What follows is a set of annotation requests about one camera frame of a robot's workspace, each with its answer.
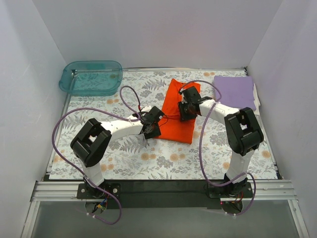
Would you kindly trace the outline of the orange t-shirt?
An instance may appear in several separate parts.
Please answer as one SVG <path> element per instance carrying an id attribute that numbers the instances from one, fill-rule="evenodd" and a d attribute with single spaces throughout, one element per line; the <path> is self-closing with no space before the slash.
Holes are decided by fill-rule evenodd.
<path id="1" fill-rule="evenodd" d="M 170 82 L 161 110 L 164 117 L 158 123 L 161 135 L 157 136 L 157 139 L 185 144 L 192 143 L 195 120 L 181 121 L 178 108 L 178 103 L 182 101 L 182 96 L 178 91 L 183 85 L 185 84 L 174 78 Z"/>

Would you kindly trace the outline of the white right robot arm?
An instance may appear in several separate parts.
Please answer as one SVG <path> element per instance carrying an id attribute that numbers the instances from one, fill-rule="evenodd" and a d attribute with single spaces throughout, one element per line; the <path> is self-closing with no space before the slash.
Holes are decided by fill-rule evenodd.
<path id="1" fill-rule="evenodd" d="M 251 157 L 264 140 L 262 129 L 251 108 L 236 109 L 221 104 L 211 97 L 201 97 L 192 86 L 181 89 L 182 101 L 178 103 L 181 121 L 205 117 L 203 126 L 212 119 L 225 126 L 228 144 L 232 150 L 229 168 L 224 175 L 223 183 L 211 182 L 204 172 L 202 162 L 202 138 L 199 142 L 199 160 L 203 175 L 207 182 L 220 189 L 230 197 L 241 193 L 247 183 L 247 170 Z"/>

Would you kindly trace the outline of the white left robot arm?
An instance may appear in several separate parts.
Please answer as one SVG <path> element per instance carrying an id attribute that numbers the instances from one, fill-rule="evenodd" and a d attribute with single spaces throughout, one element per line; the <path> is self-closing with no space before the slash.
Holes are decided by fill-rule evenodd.
<path id="1" fill-rule="evenodd" d="M 110 122 L 88 120 L 70 143 L 75 156 L 80 160 L 84 178 L 88 181 L 88 192 L 94 198 L 105 194 L 105 181 L 100 161 L 109 144 L 130 135 L 144 135 L 145 139 L 161 135 L 159 121 L 164 113 L 156 106 Z"/>

